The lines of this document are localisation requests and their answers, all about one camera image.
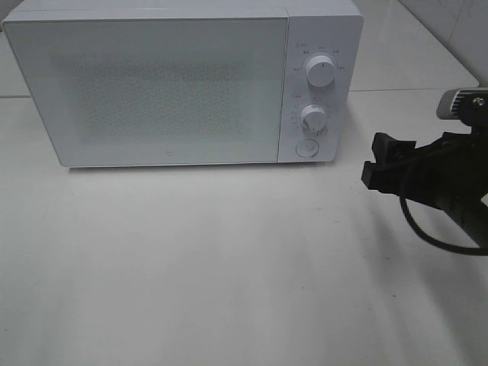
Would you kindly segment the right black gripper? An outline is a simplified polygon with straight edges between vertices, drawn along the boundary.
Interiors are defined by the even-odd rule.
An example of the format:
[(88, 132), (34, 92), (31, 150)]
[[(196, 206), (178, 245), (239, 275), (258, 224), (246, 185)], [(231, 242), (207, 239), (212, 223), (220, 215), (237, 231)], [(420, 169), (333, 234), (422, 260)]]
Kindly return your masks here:
[(416, 141), (397, 140), (375, 133), (372, 152), (376, 162), (366, 161), (361, 180), (368, 190), (399, 195), (401, 207), (408, 200), (446, 212), (459, 212), (487, 195), (487, 132), (444, 133), (422, 152), (405, 173), (389, 165), (404, 159)]

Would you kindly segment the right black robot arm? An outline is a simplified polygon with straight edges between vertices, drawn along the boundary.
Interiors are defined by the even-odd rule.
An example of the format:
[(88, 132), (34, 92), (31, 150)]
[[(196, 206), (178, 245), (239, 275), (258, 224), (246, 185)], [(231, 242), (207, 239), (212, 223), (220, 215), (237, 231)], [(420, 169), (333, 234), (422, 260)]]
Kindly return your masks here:
[[(426, 146), (374, 135), (374, 161), (366, 161), (361, 180), (367, 189), (398, 197), (406, 222), (431, 246), (462, 255), (487, 254), (487, 137), (482, 133), (448, 133)], [(448, 215), (475, 243), (473, 247), (443, 242), (415, 221), (408, 202)]]

